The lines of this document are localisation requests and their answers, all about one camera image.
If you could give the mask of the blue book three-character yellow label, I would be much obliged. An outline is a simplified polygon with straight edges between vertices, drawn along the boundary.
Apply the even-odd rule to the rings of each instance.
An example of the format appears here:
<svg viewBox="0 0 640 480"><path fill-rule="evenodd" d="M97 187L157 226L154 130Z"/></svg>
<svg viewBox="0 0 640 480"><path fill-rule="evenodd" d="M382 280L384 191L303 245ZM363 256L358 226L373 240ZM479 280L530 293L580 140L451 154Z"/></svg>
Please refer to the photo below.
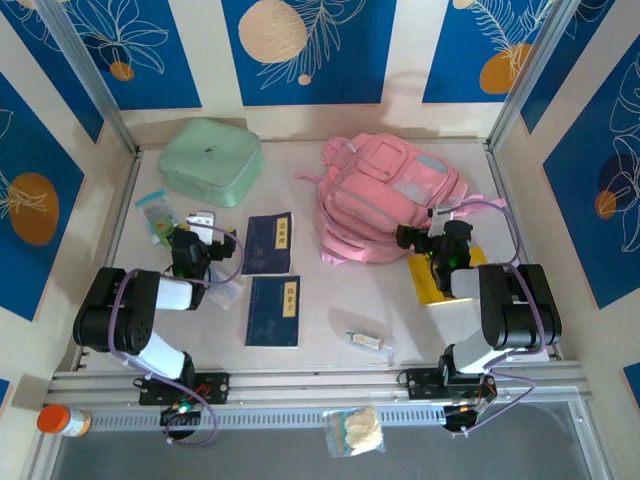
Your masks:
<svg viewBox="0 0 640 480"><path fill-rule="evenodd" d="M287 275L291 269L293 217L291 212L253 216L248 220L242 274Z"/></svg>

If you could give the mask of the clear ruler set pouch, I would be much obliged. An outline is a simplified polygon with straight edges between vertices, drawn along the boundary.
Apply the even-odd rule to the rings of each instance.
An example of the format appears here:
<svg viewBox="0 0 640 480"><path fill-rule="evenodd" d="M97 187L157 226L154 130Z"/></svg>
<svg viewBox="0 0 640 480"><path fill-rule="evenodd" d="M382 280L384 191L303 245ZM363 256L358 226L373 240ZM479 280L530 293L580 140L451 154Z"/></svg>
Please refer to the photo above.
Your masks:
<svg viewBox="0 0 640 480"><path fill-rule="evenodd" d="M209 280L212 285L206 287L205 299L211 301L222 310L227 310L243 297L246 287L241 278L234 277L230 281L223 283L223 280L229 277L226 270L211 267L209 273Z"/></svg>

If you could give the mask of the pink student backpack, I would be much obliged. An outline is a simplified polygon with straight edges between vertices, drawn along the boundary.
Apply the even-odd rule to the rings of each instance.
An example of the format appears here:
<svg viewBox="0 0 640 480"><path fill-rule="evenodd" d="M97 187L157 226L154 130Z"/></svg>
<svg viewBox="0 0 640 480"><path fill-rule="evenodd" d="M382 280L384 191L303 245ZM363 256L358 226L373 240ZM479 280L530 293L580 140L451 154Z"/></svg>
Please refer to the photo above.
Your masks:
<svg viewBox="0 0 640 480"><path fill-rule="evenodd" d="M400 225L426 229L433 209L455 207L453 216L504 207L470 195L469 186L448 161L391 134L330 138L323 148L322 176L300 171L297 179L316 185L316 231L322 259L389 263L405 254L396 243Z"/></svg>

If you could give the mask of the yellow paper booklet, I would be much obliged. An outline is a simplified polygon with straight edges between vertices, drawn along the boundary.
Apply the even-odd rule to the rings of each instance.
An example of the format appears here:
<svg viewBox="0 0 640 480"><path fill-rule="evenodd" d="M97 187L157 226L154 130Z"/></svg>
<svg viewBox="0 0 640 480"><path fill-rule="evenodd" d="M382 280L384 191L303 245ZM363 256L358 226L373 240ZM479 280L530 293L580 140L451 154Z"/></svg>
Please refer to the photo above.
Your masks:
<svg viewBox="0 0 640 480"><path fill-rule="evenodd" d="M432 246L407 258L420 305L436 305L480 297L477 268L488 263L481 247Z"/></svg>

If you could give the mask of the blue book white title label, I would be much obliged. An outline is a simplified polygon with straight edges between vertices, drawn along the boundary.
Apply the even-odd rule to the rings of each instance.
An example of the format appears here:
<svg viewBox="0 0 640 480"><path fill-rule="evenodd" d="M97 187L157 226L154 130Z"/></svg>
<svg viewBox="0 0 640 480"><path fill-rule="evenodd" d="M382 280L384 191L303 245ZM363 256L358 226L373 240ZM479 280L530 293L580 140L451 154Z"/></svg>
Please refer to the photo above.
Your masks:
<svg viewBox="0 0 640 480"><path fill-rule="evenodd" d="M297 348L300 277L256 277L252 280L245 346Z"/></svg>

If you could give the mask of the small clear tube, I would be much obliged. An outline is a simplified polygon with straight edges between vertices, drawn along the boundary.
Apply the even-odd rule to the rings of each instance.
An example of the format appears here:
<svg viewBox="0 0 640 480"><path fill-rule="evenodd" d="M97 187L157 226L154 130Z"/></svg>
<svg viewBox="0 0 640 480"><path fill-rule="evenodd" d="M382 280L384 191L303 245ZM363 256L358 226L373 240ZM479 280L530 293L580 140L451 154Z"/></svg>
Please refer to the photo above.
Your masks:
<svg viewBox="0 0 640 480"><path fill-rule="evenodd" d="M385 339L362 332L346 331L344 338L350 344L367 350L390 354L393 346Z"/></svg>

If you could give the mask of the green toy blister pack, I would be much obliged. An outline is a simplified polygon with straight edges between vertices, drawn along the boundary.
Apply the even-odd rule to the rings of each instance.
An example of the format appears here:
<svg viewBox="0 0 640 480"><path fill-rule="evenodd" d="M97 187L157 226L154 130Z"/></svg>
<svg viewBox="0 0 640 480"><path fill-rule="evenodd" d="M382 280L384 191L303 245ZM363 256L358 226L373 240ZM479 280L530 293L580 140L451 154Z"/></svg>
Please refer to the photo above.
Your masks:
<svg viewBox="0 0 640 480"><path fill-rule="evenodd" d="M146 195L136 201L135 206L144 219L146 228L151 235L151 240L154 245L162 244L154 233L153 224L157 219L162 219L164 217L170 218L175 225L175 229L181 224L178 216L174 212L174 209L169 204L169 199L165 190L158 190Z"/></svg>

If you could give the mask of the clear bag of white pieces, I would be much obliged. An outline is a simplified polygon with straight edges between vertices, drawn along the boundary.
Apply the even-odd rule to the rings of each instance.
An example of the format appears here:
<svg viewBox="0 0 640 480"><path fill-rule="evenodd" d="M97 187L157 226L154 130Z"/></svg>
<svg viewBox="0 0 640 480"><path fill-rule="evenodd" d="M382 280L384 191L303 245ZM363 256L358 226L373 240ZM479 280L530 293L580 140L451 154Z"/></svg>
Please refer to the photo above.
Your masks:
<svg viewBox="0 0 640 480"><path fill-rule="evenodd" d="M386 451L381 420L375 407L325 411L322 421L327 447L333 458Z"/></svg>

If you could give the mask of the small green stationery item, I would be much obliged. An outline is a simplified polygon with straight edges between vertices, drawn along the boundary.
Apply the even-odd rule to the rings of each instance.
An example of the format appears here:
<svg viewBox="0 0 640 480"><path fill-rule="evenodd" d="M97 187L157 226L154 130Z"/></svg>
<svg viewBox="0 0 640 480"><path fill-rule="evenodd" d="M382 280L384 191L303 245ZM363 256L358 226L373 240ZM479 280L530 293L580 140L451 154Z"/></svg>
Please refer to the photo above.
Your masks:
<svg viewBox="0 0 640 480"><path fill-rule="evenodd" d="M175 230L173 221L168 217L157 219L153 224L153 228L154 233L158 237L159 241L167 248L170 248L171 237Z"/></svg>

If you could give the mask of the mint green zip pouch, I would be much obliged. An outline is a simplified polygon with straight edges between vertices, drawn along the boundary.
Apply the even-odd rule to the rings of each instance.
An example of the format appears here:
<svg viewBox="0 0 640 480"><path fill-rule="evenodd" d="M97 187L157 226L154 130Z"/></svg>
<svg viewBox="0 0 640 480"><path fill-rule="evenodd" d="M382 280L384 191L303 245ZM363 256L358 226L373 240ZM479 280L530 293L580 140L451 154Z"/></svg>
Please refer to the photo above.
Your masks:
<svg viewBox="0 0 640 480"><path fill-rule="evenodd" d="M158 158L170 189L226 208L242 201L263 164L255 133L208 118L189 120Z"/></svg>

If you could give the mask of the black controller board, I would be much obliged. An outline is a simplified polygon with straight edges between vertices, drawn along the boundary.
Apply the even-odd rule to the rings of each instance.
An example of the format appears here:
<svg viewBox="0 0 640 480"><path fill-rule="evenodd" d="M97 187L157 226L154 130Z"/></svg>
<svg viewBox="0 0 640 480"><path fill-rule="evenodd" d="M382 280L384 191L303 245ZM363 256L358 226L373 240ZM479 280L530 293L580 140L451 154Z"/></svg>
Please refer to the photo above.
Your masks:
<svg viewBox="0 0 640 480"><path fill-rule="evenodd" d="M484 401L476 405L447 406L444 428L453 436L468 437L483 424L480 417L489 406L490 403Z"/></svg>
<svg viewBox="0 0 640 480"><path fill-rule="evenodd" d="M201 411L185 402L168 407L160 415L160 426L168 443L187 439L200 422Z"/></svg>

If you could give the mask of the orange-lid bottle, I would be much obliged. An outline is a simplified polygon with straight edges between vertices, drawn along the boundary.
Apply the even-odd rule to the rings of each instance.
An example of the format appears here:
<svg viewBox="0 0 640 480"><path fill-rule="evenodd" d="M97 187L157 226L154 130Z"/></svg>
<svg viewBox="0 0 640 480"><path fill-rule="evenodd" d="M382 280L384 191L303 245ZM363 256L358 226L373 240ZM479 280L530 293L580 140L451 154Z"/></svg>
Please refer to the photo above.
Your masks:
<svg viewBox="0 0 640 480"><path fill-rule="evenodd" d="M37 428L45 434L80 437L90 428L92 416L89 412L59 404L45 406L38 415Z"/></svg>

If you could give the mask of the aluminium side rail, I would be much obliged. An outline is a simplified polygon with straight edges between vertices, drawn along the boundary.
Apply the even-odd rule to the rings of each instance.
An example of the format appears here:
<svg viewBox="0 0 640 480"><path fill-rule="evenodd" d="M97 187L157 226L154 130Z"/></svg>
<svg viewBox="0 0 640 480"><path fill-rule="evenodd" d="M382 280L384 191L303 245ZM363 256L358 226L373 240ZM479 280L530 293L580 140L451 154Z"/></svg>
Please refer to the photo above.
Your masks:
<svg viewBox="0 0 640 480"><path fill-rule="evenodd" d="M523 230L523 227L521 226L517 206L515 203L515 197L513 196L513 193L511 191L508 178L501 166L500 159L498 155L494 152L494 148L488 142L485 142L483 144L483 147L485 150L489 168L491 170L496 191L500 197L503 197L506 200L507 210L510 212L510 215L514 218L515 226L510 226L509 230L514 243L516 243L516 239L519 238L520 247L519 247L518 260L521 263L533 263L535 258L532 257L528 252L526 235L525 235L525 231Z"/></svg>
<svg viewBox="0 0 640 480"><path fill-rule="evenodd" d="M133 190L136 185L140 170L142 150L139 149L134 157L131 166L126 169L126 174L121 185L114 190L114 196L106 216L102 236L98 248L98 267L113 266L118 246L124 230L124 224L128 215L132 201ZM91 355L84 347L76 346L71 360L71 371L82 371L87 369L87 361ZM118 363L114 357L106 357L107 369L116 370L126 368Z"/></svg>

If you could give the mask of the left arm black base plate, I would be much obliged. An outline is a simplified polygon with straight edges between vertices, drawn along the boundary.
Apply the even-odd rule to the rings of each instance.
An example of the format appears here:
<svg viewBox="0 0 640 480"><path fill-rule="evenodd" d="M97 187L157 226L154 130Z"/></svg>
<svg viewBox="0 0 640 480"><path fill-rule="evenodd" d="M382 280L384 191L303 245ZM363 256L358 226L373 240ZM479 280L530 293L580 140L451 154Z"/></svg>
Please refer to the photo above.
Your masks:
<svg viewBox="0 0 640 480"><path fill-rule="evenodd" d="M228 383L227 373L197 373L192 390L208 404L222 405L227 402ZM133 386L139 389L139 404L143 406L171 406L184 402L195 405L197 403L190 394L158 380L138 377L133 381Z"/></svg>

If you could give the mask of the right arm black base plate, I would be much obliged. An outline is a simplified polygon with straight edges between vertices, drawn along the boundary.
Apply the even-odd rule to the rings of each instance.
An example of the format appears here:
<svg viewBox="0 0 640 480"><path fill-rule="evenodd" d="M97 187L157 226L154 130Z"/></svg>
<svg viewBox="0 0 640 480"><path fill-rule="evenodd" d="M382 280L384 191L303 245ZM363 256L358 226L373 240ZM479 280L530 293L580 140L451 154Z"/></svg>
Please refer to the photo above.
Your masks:
<svg viewBox="0 0 640 480"><path fill-rule="evenodd" d="M493 401L497 390L491 376L449 372L439 368L410 368L400 372L397 382L410 400Z"/></svg>

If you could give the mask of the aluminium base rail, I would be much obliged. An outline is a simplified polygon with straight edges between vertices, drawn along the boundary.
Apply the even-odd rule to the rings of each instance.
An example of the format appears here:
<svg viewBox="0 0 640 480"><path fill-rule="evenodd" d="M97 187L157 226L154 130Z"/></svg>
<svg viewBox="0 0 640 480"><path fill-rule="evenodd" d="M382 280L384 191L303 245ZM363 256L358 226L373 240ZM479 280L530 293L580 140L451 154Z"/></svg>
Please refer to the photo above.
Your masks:
<svg viewBox="0 0 640 480"><path fill-rule="evenodd" d="M576 361L508 363L496 367L502 399L524 391L525 378L536 382L537 394L553 397L566 392L592 396L581 365ZM399 372L390 368L368 370L235 371L230 374L231 405L311 404L320 402L367 403L403 402L407 389L397 380ZM120 371L76 371L55 373L45 401L89 407L124 407L138 401L133 386L136 374Z"/></svg>

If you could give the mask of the aluminium frame post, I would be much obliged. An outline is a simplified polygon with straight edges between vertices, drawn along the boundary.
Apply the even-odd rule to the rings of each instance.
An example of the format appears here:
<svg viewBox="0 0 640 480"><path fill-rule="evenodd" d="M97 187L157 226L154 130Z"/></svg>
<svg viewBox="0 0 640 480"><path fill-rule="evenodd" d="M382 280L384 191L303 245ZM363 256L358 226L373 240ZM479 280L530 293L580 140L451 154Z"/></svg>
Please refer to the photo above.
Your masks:
<svg viewBox="0 0 640 480"><path fill-rule="evenodd" d="M74 74L128 154L135 159L139 147L120 109L63 6L57 0L33 0L36 10Z"/></svg>
<svg viewBox="0 0 640 480"><path fill-rule="evenodd" d="M541 26L539 35L514 81L513 88L508 93L496 122L486 138L488 152L495 153L504 143L579 3L580 0L554 0L552 3L551 11Z"/></svg>

